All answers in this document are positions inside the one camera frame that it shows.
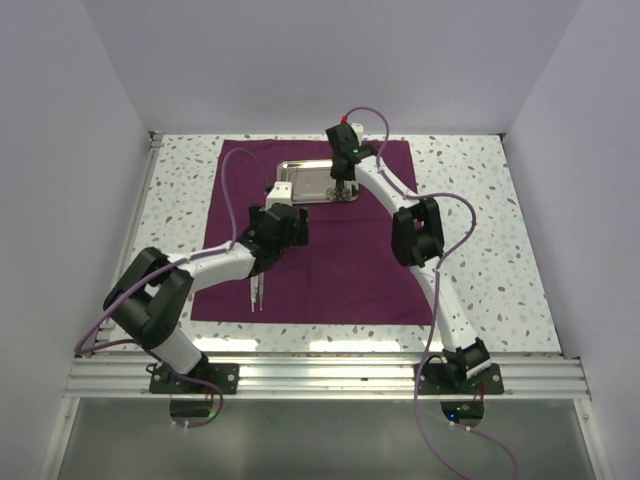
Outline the stainless steel instrument tray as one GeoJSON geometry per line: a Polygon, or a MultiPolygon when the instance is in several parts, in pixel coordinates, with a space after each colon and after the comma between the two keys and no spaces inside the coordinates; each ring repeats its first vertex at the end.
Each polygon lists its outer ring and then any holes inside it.
{"type": "MultiPolygon", "coordinates": [[[[279,181],[292,183],[294,204],[330,203],[325,192],[335,182],[330,176],[331,165],[330,159],[283,161],[277,166],[276,177],[279,181]]],[[[355,201],[359,197],[359,185],[356,181],[349,182],[353,190],[352,201],[355,201]]]]}

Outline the steel tweezers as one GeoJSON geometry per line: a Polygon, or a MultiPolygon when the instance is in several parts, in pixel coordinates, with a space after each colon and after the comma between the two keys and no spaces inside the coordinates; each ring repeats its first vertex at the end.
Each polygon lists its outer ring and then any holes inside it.
{"type": "Polygon", "coordinates": [[[259,310],[263,310],[263,302],[264,302],[264,273],[260,273],[258,276],[258,304],[259,310]]]}
{"type": "Polygon", "coordinates": [[[251,312],[254,312],[256,309],[256,303],[258,300],[259,293],[259,276],[255,275],[250,278],[250,305],[251,312]]]}

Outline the purple surgical kit cloth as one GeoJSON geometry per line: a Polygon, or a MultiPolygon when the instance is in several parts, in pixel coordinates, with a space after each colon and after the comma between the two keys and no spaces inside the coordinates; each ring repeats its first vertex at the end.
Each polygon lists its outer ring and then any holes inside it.
{"type": "MultiPolygon", "coordinates": [[[[215,247],[249,225],[248,209],[264,201],[266,182],[289,160],[325,159],[325,141],[226,140],[220,155],[204,244],[215,247]],[[229,197],[237,225],[231,227],[229,197]]],[[[309,243],[287,249],[265,274],[265,299],[252,311],[248,280],[196,293],[192,318],[202,322],[327,325],[428,325],[431,308],[412,273],[391,248],[392,220],[368,191],[352,202],[309,208],[309,243]]]]}

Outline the steel surgical scissors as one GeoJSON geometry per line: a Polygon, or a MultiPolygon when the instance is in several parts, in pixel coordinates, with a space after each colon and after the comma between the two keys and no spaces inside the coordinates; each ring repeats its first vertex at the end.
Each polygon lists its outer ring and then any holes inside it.
{"type": "Polygon", "coordinates": [[[349,181],[336,180],[325,192],[330,203],[342,203],[353,200],[353,190],[349,181]]]}

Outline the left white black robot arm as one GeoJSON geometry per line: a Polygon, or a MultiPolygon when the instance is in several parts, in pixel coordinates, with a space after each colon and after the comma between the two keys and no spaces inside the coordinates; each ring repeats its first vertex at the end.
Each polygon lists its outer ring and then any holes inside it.
{"type": "Polygon", "coordinates": [[[309,241],[309,214],[276,203],[256,208],[238,239],[190,256],[169,256],[155,247],[139,252],[106,297],[103,310],[145,352],[172,371],[185,392],[201,390],[208,379],[204,354],[178,326],[188,297],[201,290],[271,269],[293,246],[309,241]]]}

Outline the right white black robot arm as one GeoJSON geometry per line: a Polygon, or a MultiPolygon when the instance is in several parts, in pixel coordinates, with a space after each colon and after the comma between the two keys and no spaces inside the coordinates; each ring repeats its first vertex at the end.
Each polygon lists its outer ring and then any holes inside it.
{"type": "Polygon", "coordinates": [[[419,195],[391,171],[376,148],[363,141],[363,128],[343,119],[326,130],[332,150],[331,177],[355,181],[367,189],[391,215],[391,248],[396,261],[407,267],[432,309],[432,327],[440,332],[445,379],[451,389],[468,392],[491,365],[478,331],[468,320],[455,290],[442,277],[444,260],[463,242],[445,247],[440,198],[469,204],[456,194],[419,195]]]}

